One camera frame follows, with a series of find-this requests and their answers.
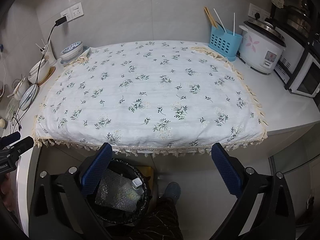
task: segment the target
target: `human hand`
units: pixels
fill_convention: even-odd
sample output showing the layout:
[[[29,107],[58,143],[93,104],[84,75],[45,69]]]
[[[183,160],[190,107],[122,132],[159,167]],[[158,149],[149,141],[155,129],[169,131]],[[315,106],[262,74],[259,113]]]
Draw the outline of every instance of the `human hand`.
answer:
[[[13,211],[15,207],[15,202],[13,198],[13,190],[11,189],[11,179],[10,173],[4,175],[4,180],[0,185],[1,198],[3,200],[4,206],[9,210]]]

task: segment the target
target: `dark plaid pants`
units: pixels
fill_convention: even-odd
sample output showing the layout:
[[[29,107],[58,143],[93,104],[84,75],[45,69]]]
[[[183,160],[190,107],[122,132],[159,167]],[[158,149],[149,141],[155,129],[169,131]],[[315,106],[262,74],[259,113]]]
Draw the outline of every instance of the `dark plaid pants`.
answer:
[[[156,209],[141,219],[130,233],[113,238],[114,240],[183,240],[176,208],[168,199],[159,202]]]

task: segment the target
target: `foot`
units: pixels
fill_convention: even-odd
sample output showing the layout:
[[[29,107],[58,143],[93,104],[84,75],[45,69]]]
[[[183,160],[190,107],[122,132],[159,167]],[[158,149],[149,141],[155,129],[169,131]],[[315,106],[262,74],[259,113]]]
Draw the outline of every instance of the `foot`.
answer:
[[[181,188],[178,183],[170,182],[167,188],[165,189],[164,198],[170,198],[174,204],[177,203],[181,195]]]

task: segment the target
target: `countertop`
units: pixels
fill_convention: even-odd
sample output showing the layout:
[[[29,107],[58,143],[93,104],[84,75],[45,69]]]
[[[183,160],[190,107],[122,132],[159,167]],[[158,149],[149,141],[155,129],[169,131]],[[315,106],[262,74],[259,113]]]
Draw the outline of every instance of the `countertop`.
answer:
[[[268,135],[296,130],[320,121],[320,112],[312,98],[292,94],[284,89],[284,84],[275,72],[265,75],[247,67],[239,58],[233,62],[242,73],[244,83],[257,95],[268,123]],[[63,71],[63,66],[55,64],[53,75],[39,87],[36,99],[21,120],[21,138],[32,136],[34,116],[39,111],[50,87]],[[8,126],[3,135],[10,133]],[[28,235],[28,209],[33,194],[36,166],[40,149],[37,146],[21,155],[18,161],[16,192],[19,215],[24,232]]]

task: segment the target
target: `blue utensil holder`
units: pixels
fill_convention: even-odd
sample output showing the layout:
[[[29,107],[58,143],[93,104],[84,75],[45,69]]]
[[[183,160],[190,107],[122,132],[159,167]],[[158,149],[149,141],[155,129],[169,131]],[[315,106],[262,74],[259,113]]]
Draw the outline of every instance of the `blue utensil holder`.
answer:
[[[209,41],[209,48],[220,53],[223,57],[226,57],[229,61],[236,60],[236,53],[239,49],[242,36],[236,34],[233,36],[233,32],[226,29],[226,33],[223,28],[218,24],[218,28],[212,26],[211,35]]]

